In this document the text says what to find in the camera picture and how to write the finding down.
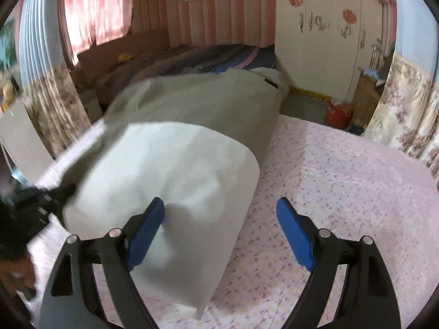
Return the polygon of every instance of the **bed headboard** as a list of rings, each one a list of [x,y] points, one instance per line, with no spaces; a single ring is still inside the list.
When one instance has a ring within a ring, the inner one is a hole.
[[[170,48],[169,34],[164,28],[127,35],[78,54],[79,65],[87,82],[108,72],[117,63],[121,53],[137,55]]]

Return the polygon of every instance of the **wardrobe door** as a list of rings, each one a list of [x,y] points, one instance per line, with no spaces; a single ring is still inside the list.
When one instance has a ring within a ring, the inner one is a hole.
[[[355,67],[360,0],[306,0],[302,89],[344,100]]]
[[[306,52],[299,87],[332,96],[329,78],[334,56],[331,35],[337,32],[334,0],[306,0]]]
[[[361,0],[333,0],[333,28],[327,94],[345,100],[354,73],[361,23]]]
[[[378,0],[361,0],[361,22],[358,41],[356,67],[346,98],[351,101],[358,83],[360,70],[376,68],[378,61],[374,57],[374,45],[381,44],[383,6]]]
[[[290,85],[304,87],[306,72],[303,55],[306,52],[306,0],[276,0],[277,68],[290,78]]]

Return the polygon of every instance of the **striped blanket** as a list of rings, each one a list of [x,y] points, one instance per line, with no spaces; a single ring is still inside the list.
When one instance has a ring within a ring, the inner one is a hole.
[[[275,64],[274,45],[265,48],[239,44],[208,47],[182,45],[155,53],[139,54],[100,76],[95,82],[95,88],[99,103],[107,106],[128,85],[155,76],[219,74],[230,68],[273,68]]]

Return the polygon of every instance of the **metal screw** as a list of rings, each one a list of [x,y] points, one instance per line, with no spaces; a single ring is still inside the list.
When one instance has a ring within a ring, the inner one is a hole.
[[[326,239],[329,236],[331,236],[331,232],[328,229],[320,229],[319,230],[319,235],[320,235],[320,237],[323,237],[323,238]]]
[[[38,207],[38,211],[41,213],[41,215],[47,215],[47,211],[45,211],[43,208],[41,208],[40,206]]]
[[[363,241],[366,245],[372,245],[374,243],[372,237],[370,237],[370,236],[363,237]]]
[[[67,237],[67,243],[75,243],[78,237],[76,235],[70,235]]]
[[[114,228],[114,229],[111,229],[108,232],[108,234],[109,234],[110,237],[118,237],[118,236],[120,236],[122,234],[122,230],[119,229],[119,228]]]

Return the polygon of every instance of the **red gas cylinder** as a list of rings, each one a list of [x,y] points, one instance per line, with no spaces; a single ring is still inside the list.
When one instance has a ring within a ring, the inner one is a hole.
[[[353,107],[350,103],[332,99],[325,114],[325,122],[334,128],[343,129],[349,126]]]

